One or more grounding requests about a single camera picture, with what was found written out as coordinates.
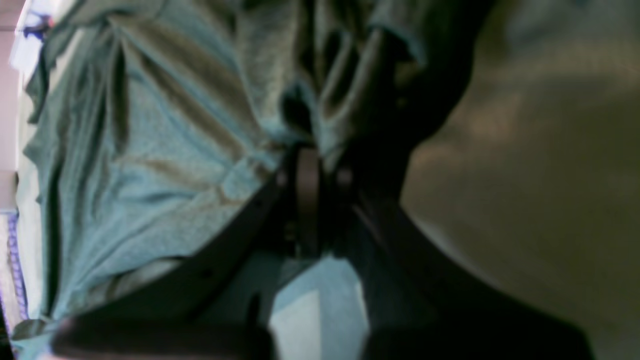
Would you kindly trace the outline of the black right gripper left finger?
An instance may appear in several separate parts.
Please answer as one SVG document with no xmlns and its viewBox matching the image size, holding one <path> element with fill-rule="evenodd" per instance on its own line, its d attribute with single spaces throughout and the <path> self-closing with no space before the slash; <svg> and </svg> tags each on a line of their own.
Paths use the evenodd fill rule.
<svg viewBox="0 0 640 360">
<path fill-rule="evenodd" d="M 197 254 L 102 307 L 62 322 L 64 360 L 276 360 L 268 330 L 288 260 L 321 253 L 320 160 L 297 146 Z"/>
</svg>

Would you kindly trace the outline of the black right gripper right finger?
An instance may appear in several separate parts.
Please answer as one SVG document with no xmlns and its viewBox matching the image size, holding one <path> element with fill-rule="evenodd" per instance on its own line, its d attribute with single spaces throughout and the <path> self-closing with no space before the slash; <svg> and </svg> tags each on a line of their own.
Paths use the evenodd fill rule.
<svg viewBox="0 0 640 360">
<path fill-rule="evenodd" d="M 358 232 L 339 246 L 365 291 L 364 360 L 592 360 L 585 333 L 500 292 L 457 264 L 400 206 L 410 153 L 445 123 L 472 71 L 473 41 L 454 47 L 454 80 L 431 105 L 395 84 L 409 48 L 371 30 L 351 83 L 361 133 L 333 170 Z"/>
</svg>

